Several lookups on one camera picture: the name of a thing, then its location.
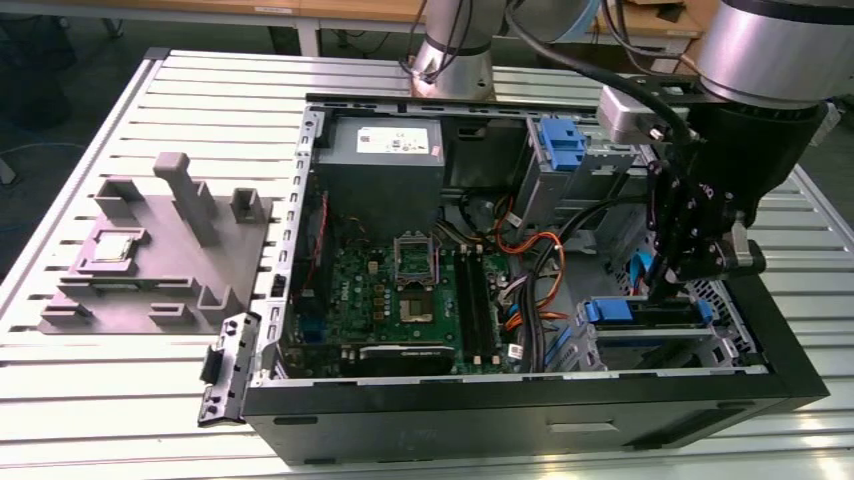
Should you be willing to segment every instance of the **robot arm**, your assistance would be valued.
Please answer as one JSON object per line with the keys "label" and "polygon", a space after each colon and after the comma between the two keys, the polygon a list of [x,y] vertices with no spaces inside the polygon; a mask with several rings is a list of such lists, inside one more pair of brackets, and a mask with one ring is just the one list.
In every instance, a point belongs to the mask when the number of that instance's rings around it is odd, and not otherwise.
{"label": "robot arm", "polygon": [[[824,99],[854,73],[854,2],[723,0],[698,66],[683,98],[660,88],[665,80],[648,79],[694,136],[687,148],[660,148],[661,162],[649,165],[653,302],[690,280],[764,270],[744,229],[822,124]],[[667,140],[651,111],[607,86],[599,120],[615,138]]]}
{"label": "robot arm", "polygon": [[[473,3],[427,3],[427,38],[412,67],[416,95],[489,98],[488,48],[507,24],[499,13],[507,3],[516,23],[509,33],[552,57],[559,54],[543,50],[541,40],[568,28],[584,6],[488,0],[473,8]],[[600,71],[563,63],[581,75]],[[604,84],[597,119],[611,140],[653,144],[660,158],[647,176],[647,227],[656,252],[645,277],[652,302],[687,281],[764,270],[744,229],[760,198],[788,176],[820,126],[824,99],[840,92],[854,74],[854,2],[723,0],[698,72],[691,78],[632,77],[631,91],[619,78],[623,86],[608,84],[607,77],[615,77],[609,72],[601,78],[589,75]],[[656,112],[648,98],[639,101],[639,86],[655,95]],[[683,120],[674,122],[676,116]]]}

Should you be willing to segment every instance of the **metal worktable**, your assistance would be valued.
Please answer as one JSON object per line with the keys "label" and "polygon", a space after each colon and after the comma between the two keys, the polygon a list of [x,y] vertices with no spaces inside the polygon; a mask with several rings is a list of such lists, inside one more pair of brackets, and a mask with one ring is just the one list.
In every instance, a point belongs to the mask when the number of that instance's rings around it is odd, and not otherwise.
{"label": "metal worktable", "polygon": [[[496,68],[501,101],[593,105],[569,73]],[[240,187],[287,198],[308,91],[405,95],[392,62],[173,51],[146,59],[0,286],[0,477],[136,478],[443,475],[531,478],[847,478],[854,471],[854,237],[796,169],[764,198],[751,237],[763,280],[831,396],[678,451],[288,467],[248,427],[196,428],[208,336],[44,336],[34,327],[73,261],[109,176],[142,193],[160,151],[186,152],[213,195]],[[273,217],[283,212],[281,202]],[[272,223],[268,240],[281,235]],[[260,266],[272,265],[267,247]],[[269,273],[259,272],[259,278]],[[267,285],[259,280],[257,285]]]}

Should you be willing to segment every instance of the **metal bracket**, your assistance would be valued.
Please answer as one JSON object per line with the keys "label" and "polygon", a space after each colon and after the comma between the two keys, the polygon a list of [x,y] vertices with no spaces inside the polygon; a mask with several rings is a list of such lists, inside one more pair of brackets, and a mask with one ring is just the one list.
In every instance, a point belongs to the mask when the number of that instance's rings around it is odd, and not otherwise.
{"label": "metal bracket", "polygon": [[226,318],[216,348],[208,347],[200,377],[208,384],[198,410],[200,427],[245,423],[240,413],[251,377],[259,323],[260,317],[252,312]]}

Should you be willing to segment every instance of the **wooden table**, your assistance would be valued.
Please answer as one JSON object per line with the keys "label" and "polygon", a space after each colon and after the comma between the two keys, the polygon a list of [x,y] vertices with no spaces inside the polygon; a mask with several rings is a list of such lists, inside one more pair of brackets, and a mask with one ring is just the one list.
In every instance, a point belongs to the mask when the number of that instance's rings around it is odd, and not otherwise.
{"label": "wooden table", "polygon": [[[419,5],[420,0],[0,0],[0,12],[293,27],[301,54],[316,57],[321,29],[407,32]],[[636,5],[627,5],[625,22],[637,46],[668,52],[684,52],[691,39],[702,35],[688,15],[671,23],[655,17],[653,9]],[[597,23],[599,43],[612,44],[601,18]],[[114,23],[105,25],[110,34],[120,34]],[[593,35],[591,31],[577,41],[589,42]],[[657,60],[653,68],[672,71],[675,61]]]}

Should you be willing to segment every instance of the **motherboard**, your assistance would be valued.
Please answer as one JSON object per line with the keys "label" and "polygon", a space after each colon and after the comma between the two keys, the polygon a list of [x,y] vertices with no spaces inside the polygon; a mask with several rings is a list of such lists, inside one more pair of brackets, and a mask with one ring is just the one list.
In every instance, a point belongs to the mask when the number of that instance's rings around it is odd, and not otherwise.
{"label": "motherboard", "polygon": [[411,356],[421,357],[413,375],[508,371],[489,302],[507,275],[503,255],[433,247],[432,237],[340,248],[325,315],[299,316],[301,343],[287,351],[288,375],[357,376],[371,363],[377,375],[388,374]]}

